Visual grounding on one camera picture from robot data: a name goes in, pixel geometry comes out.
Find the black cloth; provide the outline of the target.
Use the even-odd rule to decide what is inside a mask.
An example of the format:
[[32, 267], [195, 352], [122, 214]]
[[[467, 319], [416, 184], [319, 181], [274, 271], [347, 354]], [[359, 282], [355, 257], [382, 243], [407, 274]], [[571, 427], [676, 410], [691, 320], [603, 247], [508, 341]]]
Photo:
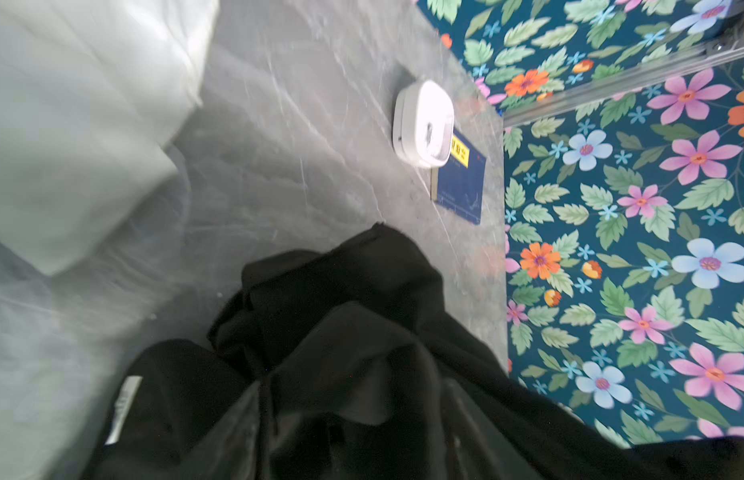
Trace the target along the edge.
[[129, 367], [87, 479], [744, 479], [744, 439], [623, 449], [511, 381], [378, 224], [245, 267], [210, 347]]

